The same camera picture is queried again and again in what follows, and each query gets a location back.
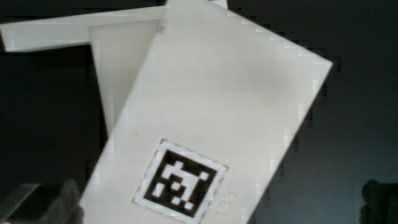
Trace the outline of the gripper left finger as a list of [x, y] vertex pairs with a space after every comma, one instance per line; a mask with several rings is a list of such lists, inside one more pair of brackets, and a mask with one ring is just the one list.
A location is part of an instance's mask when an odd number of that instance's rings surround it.
[[0, 224], [82, 224], [80, 189], [61, 184], [22, 184], [0, 201]]

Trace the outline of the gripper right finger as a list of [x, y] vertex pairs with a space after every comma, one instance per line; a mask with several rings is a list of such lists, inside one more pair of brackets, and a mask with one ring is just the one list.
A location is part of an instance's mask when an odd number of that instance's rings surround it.
[[370, 180], [363, 187], [361, 224], [398, 224], [398, 183]]

